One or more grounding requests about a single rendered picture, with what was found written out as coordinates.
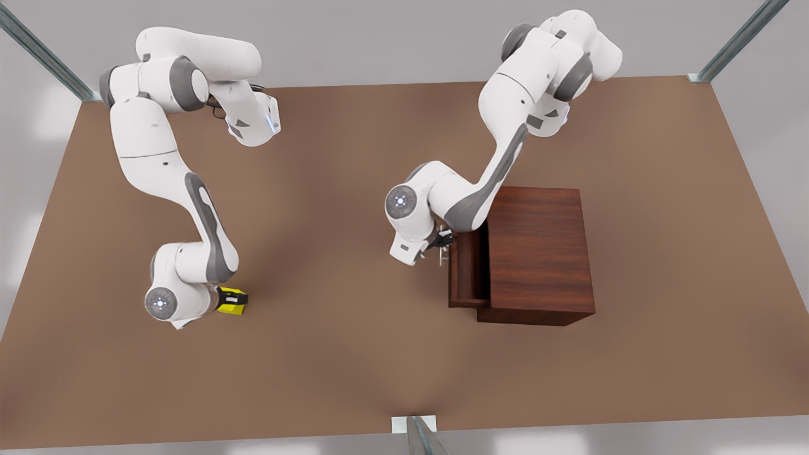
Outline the silver frame post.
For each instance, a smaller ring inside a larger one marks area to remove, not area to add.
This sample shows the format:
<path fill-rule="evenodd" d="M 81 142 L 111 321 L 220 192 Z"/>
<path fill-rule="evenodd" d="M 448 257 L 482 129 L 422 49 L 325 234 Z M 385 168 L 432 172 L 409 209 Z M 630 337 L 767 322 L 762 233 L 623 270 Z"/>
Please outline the silver frame post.
<path fill-rule="evenodd" d="M 63 63 L 11 10 L 0 2 L 0 28 L 22 49 L 26 50 L 59 83 L 63 84 L 78 100 L 98 102 L 99 94 L 90 89 L 78 75 Z"/>
<path fill-rule="evenodd" d="M 435 415 L 394 416 L 391 422 L 392 433 L 407 435 L 408 455 L 448 455 L 435 434 Z"/>
<path fill-rule="evenodd" d="M 746 22 L 697 73 L 687 74 L 690 83 L 711 83 L 717 75 L 766 27 L 790 0 L 765 0 Z"/>

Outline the dark wooden cabinet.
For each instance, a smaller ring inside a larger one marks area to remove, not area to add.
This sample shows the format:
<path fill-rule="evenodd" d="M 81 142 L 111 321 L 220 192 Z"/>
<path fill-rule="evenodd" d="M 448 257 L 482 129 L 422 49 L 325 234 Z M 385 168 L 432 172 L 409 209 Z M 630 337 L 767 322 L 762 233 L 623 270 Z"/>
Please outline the dark wooden cabinet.
<path fill-rule="evenodd" d="M 478 322 L 567 326 L 595 314 L 578 190 L 505 186 L 487 227 L 490 303 Z"/>

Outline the dark wooden drawer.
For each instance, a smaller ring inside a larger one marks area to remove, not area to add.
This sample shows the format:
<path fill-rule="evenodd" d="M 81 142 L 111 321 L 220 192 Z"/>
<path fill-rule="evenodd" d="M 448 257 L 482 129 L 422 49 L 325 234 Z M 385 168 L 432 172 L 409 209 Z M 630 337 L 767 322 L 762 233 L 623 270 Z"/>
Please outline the dark wooden drawer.
<path fill-rule="evenodd" d="M 449 247 L 449 307 L 483 309 L 490 304 L 489 230 L 484 222 L 476 231 L 454 234 Z"/>

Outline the yellow and black box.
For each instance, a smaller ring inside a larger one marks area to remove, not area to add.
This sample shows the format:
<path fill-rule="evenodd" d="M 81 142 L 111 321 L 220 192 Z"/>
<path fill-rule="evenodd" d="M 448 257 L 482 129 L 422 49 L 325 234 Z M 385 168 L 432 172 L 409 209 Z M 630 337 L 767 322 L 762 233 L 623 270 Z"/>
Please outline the yellow and black box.
<path fill-rule="evenodd" d="M 234 288 L 225 288 L 226 291 L 230 291 L 231 296 L 228 299 L 230 301 L 230 305 L 223 305 L 217 311 L 219 313 L 226 313 L 232 315 L 241 315 L 243 313 L 243 309 L 248 303 L 249 295 L 246 292 L 240 291 L 240 289 Z"/>

